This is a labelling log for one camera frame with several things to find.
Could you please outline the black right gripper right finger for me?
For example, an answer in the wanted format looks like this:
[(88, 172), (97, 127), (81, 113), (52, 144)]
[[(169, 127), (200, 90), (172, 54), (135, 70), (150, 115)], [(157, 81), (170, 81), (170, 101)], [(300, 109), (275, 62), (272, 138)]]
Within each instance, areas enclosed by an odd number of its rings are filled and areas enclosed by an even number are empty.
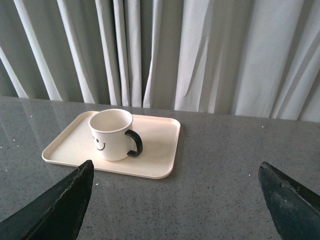
[(268, 162), (258, 170), (260, 187), (283, 240), (320, 238), (320, 196)]

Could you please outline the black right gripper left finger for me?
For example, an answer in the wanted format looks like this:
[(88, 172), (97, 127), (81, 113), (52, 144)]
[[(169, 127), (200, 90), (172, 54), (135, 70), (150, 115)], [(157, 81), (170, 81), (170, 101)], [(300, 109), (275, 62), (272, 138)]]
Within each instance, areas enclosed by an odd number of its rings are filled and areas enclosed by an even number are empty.
[(2, 240), (75, 240), (92, 194), (94, 165), (85, 161), (0, 223)]

